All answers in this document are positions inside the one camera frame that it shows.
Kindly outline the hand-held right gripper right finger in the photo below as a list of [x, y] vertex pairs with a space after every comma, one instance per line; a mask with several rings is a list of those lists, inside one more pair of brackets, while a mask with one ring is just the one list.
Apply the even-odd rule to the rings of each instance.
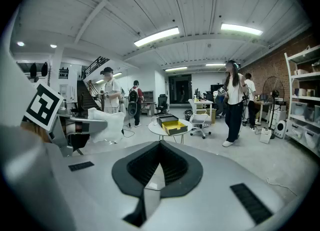
[[231, 186], [245, 184], [275, 214], [285, 203], [262, 179], [230, 158], [192, 146], [170, 145], [199, 160], [203, 175], [187, 195], [164, 198], [147, 220], [149, 231], [246, 231], [255, 222]]

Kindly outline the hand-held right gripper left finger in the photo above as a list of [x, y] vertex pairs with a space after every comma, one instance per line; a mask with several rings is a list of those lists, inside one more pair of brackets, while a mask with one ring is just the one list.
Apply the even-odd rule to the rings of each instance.
[[53, 207], [50, 219], [55, 231], [160, 231], [162, 217], [146, 221], [143, 190], [127, 195], [115, 183], [112, 168], [116, 161], [158, 142], [146, 142], [98, 154], [63, 157], [56, 145], [46, 144], [54, 177], [54, 195], [61, 207]]

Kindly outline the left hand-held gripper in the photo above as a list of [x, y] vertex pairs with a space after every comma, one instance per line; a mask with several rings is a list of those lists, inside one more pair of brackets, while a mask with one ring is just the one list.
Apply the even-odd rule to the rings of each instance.
[[36, 89], [36, 94], [24, 117], [32, 123], [35, 132], [45, 142], [58, 146], [64, 157], [70, 157], [73, 154], [73, 147], [69, 142], [66, 129], [67, 123], [75, 123], [76, 134], [98, 133], [108, 127], [108, 122], [105, 120], [72, 117], [67, 114], [66, 101], [58, 92], [40, 80], [32, 85]]

